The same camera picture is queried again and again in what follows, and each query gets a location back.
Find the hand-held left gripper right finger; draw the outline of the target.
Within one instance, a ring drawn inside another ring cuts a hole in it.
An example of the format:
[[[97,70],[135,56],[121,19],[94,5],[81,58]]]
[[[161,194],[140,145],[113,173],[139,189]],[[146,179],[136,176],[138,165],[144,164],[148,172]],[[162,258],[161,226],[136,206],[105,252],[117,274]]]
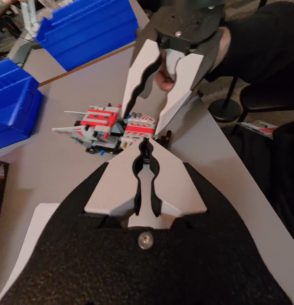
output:
[[[183,217],[207,211],[184,163],[153,139],[147,140],[154,215]]]

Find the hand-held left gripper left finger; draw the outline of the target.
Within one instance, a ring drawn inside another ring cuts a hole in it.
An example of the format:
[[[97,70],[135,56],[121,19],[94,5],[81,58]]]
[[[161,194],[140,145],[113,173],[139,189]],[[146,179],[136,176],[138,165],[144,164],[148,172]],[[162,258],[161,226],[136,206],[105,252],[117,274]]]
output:
[[[84,211],[114,217],[139,215],[141,181],[147,139],[139,139],[108,162]]]

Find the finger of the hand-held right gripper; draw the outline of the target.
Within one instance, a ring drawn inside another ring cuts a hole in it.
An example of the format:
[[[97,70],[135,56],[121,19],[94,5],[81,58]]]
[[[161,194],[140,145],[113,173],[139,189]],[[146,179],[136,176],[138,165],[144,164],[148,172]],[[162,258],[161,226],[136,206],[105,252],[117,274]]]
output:
[[[203,60],[203,55],[189,54],[181,58],[176,64],[176,81],[173,88],[167,94],[167,102],[160,112],[159,120],[155,130],[158,135],[174,118],[180,108],[191,96],[191,86],[198,73]]]
[[[129,69],[122,103],[124,119],[133,109],[137,97],[147,99],[152,91],[153,78],[161,65],[158,43],[147,39]]]

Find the blue storage bin square tag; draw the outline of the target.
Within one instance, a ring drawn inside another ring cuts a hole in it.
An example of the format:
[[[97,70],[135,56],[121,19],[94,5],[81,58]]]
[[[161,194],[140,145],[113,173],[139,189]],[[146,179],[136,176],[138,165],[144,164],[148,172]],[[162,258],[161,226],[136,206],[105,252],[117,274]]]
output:
[[[78,0],[43,18],[35,40],[70,71],[136,40],[128,0]]]

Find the grey red toy truck model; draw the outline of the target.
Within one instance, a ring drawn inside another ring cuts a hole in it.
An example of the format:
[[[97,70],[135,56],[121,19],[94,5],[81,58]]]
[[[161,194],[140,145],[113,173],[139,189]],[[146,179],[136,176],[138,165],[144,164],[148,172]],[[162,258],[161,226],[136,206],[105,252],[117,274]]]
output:
[[[87,112],[65,111],[76,117],[72,127],[52,128],[52,132],[67,135],[76,143],[85,147],[90,154],[119,154],[141,138],[154,139],[168,149],[172,132],[160,138],[155,135],[156,121],[150,116],[133,112],[126,119],[121,117],[121,107],[90,106]]]

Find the person's right forearm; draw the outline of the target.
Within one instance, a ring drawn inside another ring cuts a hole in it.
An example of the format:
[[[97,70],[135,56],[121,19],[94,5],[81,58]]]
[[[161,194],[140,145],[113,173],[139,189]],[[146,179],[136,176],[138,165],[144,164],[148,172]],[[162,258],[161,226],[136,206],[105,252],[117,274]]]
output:
[[[240,20],[226,22],[231,33],[222,62],[205,79],[238,77],[249,84],[294,82],[294,3],[274,2]]]

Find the grey desk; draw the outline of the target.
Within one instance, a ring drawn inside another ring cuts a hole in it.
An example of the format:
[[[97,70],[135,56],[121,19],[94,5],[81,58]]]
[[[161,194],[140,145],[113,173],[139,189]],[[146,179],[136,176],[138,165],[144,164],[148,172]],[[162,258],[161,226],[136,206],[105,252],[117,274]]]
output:
[[[133,45],[77,70],[62,68],[44,49],[32,51],[24,66],[45,96],[37,133],[8,154],[10,164],[0,217],[0,294],[14,269],[35,208],[62,202],[110,156],[87,154],[54,127],[73,125],[64,111],[122,102]],[[294,303],[294,240],[241,159],[201,101],[184,106],[168,127],[171,151],[188,162],[234,206],[249,229],[269,271]]]

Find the person's right hand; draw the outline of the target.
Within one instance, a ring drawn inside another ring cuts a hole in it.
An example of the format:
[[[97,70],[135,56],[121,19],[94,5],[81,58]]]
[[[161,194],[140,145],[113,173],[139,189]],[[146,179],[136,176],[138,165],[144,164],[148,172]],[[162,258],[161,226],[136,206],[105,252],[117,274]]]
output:
[[[219,49],[215,63],[212,66],[210,72],[212,72],[215,68],[217,68],[217,66],[223,61],[229,50],[231,43],[231,32],[229,28],[227,26],[222,26],[220,27],[220,29],[223,31],[223,34],[221,36],[221,40],[219,43]],[[161,52],[162,63],[158,73],[154,77],[154,81],[160,90],[164,92],[169,92],[174,86],[174,81],[171,79],[167,70],[167,66],[166,66],[167,53],[164,49],[160,49],[160,52]]]

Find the black floor stand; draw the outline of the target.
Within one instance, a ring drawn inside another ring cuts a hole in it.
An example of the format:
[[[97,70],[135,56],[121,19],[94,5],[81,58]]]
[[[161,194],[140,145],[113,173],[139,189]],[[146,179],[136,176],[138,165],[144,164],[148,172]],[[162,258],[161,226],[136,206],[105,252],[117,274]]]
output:
[[[233,77],[225,98],[213,101],[209,105],[208,111],[216,122],[230,123],[240,116],[241,107],[239,103],[231,99],[237,80],[237,77]]]

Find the red white magazine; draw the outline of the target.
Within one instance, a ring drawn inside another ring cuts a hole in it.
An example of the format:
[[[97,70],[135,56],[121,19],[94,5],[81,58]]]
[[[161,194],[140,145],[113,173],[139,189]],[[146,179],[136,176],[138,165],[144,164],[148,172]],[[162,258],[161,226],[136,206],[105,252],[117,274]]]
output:
[[[237,125],[269,139],[273,138],[273,132],[278,128],[276,125],[261,120],[255,120],[252,122],[238,122]]]

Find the white metal rack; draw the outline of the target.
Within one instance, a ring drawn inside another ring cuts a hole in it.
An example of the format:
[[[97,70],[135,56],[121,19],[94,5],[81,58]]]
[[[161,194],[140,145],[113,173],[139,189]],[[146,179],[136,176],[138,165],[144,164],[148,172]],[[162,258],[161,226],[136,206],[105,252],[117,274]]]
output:
[[[20,0],[20,8],[23,15],[24,28],[32,39],[35,39],[40,28],[37,21],[36,6],[34,0]]]

